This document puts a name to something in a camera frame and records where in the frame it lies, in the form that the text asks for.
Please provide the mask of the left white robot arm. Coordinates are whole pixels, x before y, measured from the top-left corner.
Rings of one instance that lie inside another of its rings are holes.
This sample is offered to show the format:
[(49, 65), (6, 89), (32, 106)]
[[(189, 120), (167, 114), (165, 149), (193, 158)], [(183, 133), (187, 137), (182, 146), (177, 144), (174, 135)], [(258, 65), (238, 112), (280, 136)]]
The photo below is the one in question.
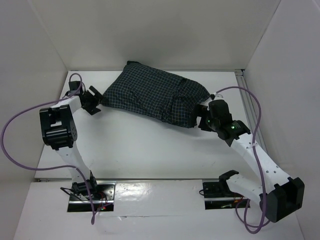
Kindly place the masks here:
[(98, 108), (102, 94), (93, 86), (88, 90), (80, 80), (68, 82), (69, 91), (61, 102), (39, 110), (42, 140), (50, 146), (67, 164), (71, 165), (71, 191), (92, 200), (97, 197), (99, 187), (92, 171), (86, 166), (79, 152), (76, 141), (78, 131), (74, 113), (84, 110), (93, 116), (101, 110)]

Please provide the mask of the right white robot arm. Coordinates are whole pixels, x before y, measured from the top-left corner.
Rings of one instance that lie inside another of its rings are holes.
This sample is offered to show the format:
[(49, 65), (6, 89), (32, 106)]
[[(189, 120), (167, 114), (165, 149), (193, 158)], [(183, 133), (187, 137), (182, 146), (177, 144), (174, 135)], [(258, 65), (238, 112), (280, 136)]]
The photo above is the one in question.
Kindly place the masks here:
[(265, 217), (276, 223), (299, 210), (303, 204), (305, 184), (282, 170), (254, 140), (250, 129), (234, 120), (228, 104), (212, 100), (207, 106), (197, 105), (199, 128), (215, 132), (217, 136), (237, 152), (260, 178), (261, 184), (245, 178), (236, 170), (219, 176), (218, 190), (223, 196), (237, 193), (259, 205)]

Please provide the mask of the dark checked pillowcase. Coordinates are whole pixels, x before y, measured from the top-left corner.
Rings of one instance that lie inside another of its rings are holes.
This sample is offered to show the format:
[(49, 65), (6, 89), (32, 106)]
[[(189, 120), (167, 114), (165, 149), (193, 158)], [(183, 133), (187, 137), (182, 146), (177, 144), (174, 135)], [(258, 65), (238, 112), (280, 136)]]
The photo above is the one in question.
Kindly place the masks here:
[(101, 104), (183, 127), (196, 126), (195, 108), (210, 98), (197, 81), (128, 61), (103, 93)]

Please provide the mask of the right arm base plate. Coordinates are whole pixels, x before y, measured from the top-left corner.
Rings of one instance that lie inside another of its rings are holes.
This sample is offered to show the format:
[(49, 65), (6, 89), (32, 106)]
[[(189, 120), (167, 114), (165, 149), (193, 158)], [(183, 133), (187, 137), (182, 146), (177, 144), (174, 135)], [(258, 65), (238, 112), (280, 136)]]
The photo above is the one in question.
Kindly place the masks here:
[(198, 193), (204, 198), (206, 210), (222, 210), (245, 208), (247, 199), (242, 195), (224, 190), (222, 184), (218, 181), (204, 181), (202, 189)]

